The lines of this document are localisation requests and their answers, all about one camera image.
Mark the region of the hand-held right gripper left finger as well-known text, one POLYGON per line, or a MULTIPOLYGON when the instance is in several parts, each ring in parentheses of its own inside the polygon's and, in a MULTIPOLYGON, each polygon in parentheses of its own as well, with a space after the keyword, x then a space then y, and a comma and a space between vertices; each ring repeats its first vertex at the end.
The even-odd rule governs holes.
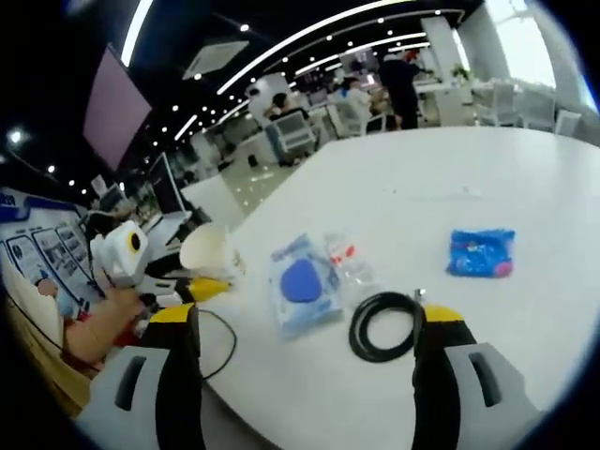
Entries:
POLYGON ((198 309, 158 311, 90 384, 77 427, 99 449, 204 449, 198 309))

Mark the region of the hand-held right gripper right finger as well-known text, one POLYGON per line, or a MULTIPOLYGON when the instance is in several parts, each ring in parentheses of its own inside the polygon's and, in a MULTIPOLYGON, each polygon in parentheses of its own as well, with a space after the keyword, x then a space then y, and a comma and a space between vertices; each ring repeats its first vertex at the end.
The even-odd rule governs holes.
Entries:
POLYGON ((422 307, 413 334, 414 449, 513 449, 539 423, 524 376, 458 312, 422 307))

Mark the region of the person's left hand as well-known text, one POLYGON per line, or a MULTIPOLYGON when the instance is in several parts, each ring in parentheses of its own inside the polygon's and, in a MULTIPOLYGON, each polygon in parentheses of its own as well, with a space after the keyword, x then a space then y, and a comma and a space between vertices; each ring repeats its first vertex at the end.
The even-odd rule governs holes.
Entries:
POLYGON ((95 330, 118 334, 125 330, 145 309, 132 288, 112 288, 93 311, 90 323, 95 330))

